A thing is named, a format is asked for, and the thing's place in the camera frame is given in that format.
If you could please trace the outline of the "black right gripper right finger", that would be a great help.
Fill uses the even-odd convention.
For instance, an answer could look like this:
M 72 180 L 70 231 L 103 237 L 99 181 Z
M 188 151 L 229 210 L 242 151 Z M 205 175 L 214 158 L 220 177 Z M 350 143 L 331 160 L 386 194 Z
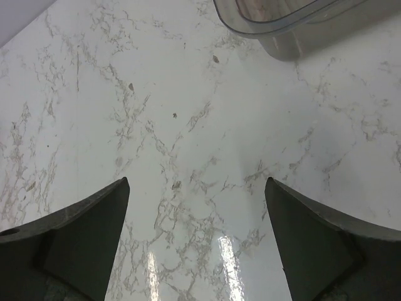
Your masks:
M 269 218 L 293 300 L 400 300 L 400 231 L 269 178 Z

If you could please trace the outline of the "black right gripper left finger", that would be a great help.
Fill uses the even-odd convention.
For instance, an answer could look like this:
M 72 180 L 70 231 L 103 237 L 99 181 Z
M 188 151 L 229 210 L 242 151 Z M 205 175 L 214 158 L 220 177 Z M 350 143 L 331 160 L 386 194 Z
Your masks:
M 104 300 L 128 207 L 123 177 L 1 232 L 1 300 Z

